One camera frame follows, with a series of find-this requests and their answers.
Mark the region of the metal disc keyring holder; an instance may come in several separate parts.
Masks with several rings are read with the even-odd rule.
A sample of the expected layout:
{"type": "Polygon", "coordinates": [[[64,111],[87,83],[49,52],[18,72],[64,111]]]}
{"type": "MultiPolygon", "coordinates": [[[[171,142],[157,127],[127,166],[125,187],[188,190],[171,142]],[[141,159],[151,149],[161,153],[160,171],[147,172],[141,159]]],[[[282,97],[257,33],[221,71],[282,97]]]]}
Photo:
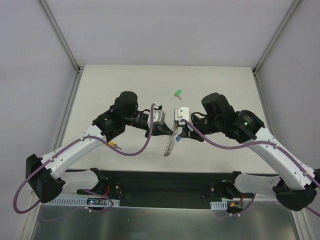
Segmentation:
{"type": "Polygon", "coordinates": [[[176,135],[178,133],[179,129],[179,122],[175,121],[173,126],[172,126],[172,134],[169,136],[168,141],[166,143],[165,151],[164,151],[164,157],[168,157],[174,148],[174,144],[176,141],[176,135]]]}

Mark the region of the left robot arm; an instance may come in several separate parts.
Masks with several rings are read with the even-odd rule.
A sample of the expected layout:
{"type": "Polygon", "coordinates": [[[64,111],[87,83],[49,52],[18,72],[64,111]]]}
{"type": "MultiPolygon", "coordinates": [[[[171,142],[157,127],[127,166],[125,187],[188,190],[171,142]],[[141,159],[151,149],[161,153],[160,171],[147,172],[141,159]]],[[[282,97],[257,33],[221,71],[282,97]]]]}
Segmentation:
{"type": "Polygon", "coordinates": [[[41,157],[32,154],[26,159],[25,177],[39,201],[48,203],[62,192],[82,189],[102,194],[106,183],[96,168],[70,174],[66,171],[96,148],[109,146],[124,133],[126,126],[144,130],[147,139],[172,134],[161,105],[153,103],[149,110],[139,111],[138,96],[132,91],[122,92],[114,104],[74,140],[41,157]]]}

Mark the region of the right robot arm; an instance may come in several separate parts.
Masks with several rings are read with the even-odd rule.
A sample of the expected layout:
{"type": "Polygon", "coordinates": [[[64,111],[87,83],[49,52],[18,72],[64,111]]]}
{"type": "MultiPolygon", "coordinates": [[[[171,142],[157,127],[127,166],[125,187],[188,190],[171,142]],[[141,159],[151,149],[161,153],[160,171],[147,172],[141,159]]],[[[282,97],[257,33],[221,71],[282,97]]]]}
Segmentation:
{"type": "Polygon", "coordinates": [[[175,109],[174,121],[182,128],[180,138],[225,150],[249,148],[276,172],[275,176],[261,176],[235,171],[235,179],[214,187],[217,195],[227,199],[246,193],[273,197],[295,212],[314,201],[320,171],[293,156],[258,116],[249,110],[235,111],[217,92],[205,96],[201,104],[205,113],[191,112],[188,107],[175,109]]]}

